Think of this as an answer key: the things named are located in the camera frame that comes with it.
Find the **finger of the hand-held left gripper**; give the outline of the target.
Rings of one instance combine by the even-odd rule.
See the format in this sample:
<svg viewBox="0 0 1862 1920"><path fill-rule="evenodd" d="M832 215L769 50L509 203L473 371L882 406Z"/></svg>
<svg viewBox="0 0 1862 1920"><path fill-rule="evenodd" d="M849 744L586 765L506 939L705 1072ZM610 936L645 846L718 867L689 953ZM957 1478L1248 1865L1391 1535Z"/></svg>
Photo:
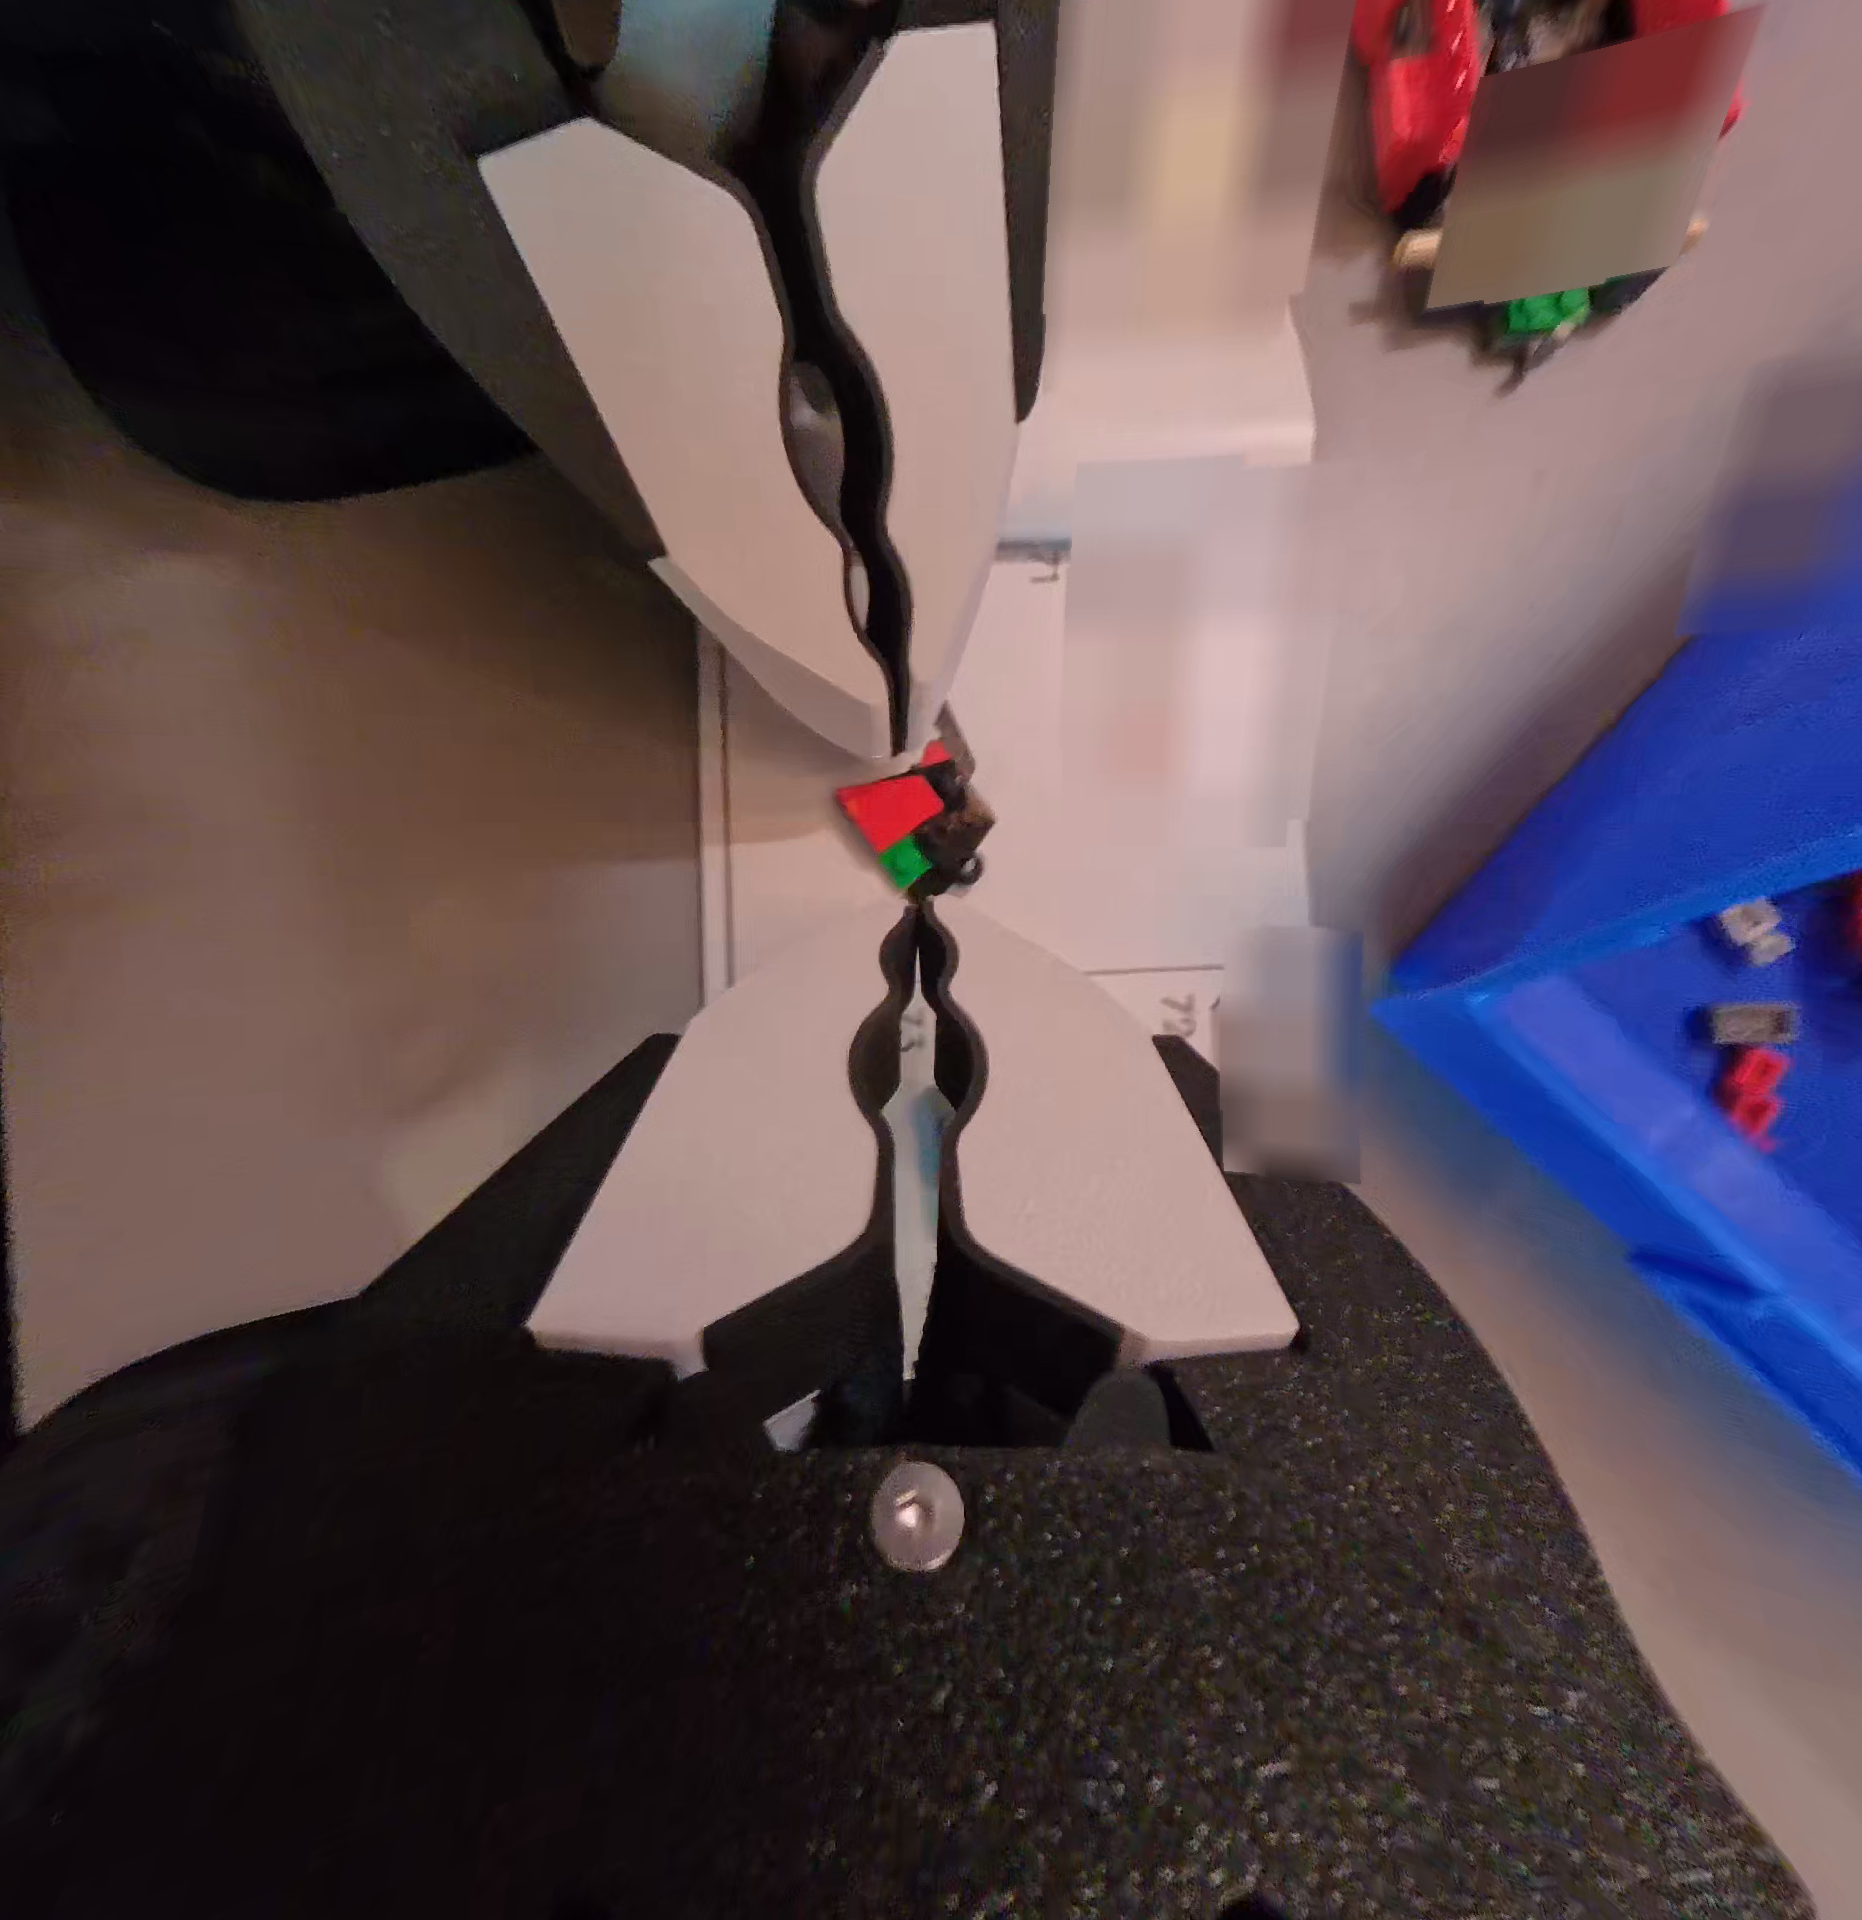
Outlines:
<svg viewBox="0 0 1862 1920"><path fill-rule="evenodd" d="M804 728L896 758L849 539L787 442L789 307L743 187L589 114L473 166L653 523L653 571Z"/></svg>
<svg viewBox="0 0 1862 1920"><path fill-rule="evenodd" d="M949 694L1018 442L998 31L827 62L780 215L780 555L809 593L780 707L835 749L899 749Z"/></svg>

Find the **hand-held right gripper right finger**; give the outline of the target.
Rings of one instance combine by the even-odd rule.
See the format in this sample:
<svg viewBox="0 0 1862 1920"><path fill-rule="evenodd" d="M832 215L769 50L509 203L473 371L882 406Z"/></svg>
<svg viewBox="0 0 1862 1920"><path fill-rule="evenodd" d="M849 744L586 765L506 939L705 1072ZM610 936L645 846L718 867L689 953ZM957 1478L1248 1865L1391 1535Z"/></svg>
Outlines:
<svg viewBox="0 0 1862 1920"><path fill-rule="evenodd" d="M1106 1326L1124 1360L1296 1345L1298 1318L1149 1032L977 904L922 904L918 930L957 1244Z"/></svg>

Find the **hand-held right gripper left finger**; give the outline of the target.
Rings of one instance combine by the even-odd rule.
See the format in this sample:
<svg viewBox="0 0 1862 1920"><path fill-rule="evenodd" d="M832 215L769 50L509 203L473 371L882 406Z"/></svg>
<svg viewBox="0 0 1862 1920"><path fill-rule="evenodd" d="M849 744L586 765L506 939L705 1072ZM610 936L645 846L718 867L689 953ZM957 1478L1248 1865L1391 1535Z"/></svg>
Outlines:
<svg viewBox="0 0 1862 1920"><path fill-rule="evenodd" d="M899 901L861 904L689 1022L528 1329L705 1370L705 1335L865 1230L875 1122L855 1036L887 1002Z"/></svg>

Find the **red and green brick assembly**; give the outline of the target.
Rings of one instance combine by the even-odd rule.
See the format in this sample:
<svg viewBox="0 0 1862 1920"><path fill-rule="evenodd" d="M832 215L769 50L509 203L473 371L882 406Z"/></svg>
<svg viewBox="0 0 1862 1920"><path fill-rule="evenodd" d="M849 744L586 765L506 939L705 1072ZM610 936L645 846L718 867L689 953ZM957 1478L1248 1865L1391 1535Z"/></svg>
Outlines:
<svg viewBox="0 0 1862 1920"><path fill-rule="evenodd" d="M985 852L998 832L998 811L975 786L975 758L949 734L929 741L899 774L835 786L835 815L896 892L918 883L929 852Z"/></svg>

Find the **white instruction booklet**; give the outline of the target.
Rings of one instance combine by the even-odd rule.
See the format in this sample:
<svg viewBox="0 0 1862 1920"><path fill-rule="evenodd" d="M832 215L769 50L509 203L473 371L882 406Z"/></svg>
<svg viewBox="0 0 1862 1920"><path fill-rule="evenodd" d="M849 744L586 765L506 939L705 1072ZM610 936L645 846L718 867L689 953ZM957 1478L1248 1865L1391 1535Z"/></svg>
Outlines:
<svg viewBox="0 0 1862 1920"><path fill-rule="evenodd" d="M1071 525L990 561L949 687L998 811L965 904L1201 1057L1248 948L1307 926L1307 486L1307 467L1220 451L1079 470ZM733 984L896 890L832 805L865 768L700 652L705 984Z"/></svg>

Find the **red toy brick car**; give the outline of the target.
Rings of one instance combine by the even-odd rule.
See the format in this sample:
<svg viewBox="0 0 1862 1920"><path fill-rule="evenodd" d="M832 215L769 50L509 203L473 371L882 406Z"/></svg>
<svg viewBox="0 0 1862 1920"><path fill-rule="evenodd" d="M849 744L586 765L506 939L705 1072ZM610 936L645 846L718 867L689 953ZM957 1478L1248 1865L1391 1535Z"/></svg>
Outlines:
<svg viewBox="0 0 1862 1920"><path fill-rule="evenodd" d="M1577 280L1488 307L1438 307L1438 247L1466 154L1477 94L1500 73L1547 69L1692 33L1738 5L1724 0L1438 0L1438 5L1356 5L1352 62L1361 73L1375 215L1391 223L1391 297L1412 329L1466 331L1475 350L1526 387L1531 367L1571 341L1625 318L1663 270Z"/></svg>

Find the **blue plastic tray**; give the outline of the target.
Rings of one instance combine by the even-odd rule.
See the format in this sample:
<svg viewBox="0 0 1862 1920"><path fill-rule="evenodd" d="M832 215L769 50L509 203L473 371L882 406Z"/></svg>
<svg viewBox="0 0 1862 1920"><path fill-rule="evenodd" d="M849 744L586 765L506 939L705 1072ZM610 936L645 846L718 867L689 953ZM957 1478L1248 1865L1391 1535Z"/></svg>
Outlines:
<svg viewBox="0 0 1862 1920"><path fill-rule="evenodd" d="M1404 948L1375 1022L1862 1478L1862 631L1692 636ZM1774 901L1750 967L1713 909ZM1705 1002L1799 1011L1774 1151Z"/></svg>

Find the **small red brick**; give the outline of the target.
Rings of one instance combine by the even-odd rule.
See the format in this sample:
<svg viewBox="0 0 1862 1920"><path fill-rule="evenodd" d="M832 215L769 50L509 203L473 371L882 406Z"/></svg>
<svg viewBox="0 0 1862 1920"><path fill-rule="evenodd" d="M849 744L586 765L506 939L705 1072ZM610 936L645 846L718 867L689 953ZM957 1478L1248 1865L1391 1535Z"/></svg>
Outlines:
<svg viewBox="0 0 1862 1920"><path fill-rule="evenodd" d="M1766 1046L1738 1046L1720 1058L1713 1108L1751 1151L1774 1151L1785 1069L1785 1052Z"/></svg>

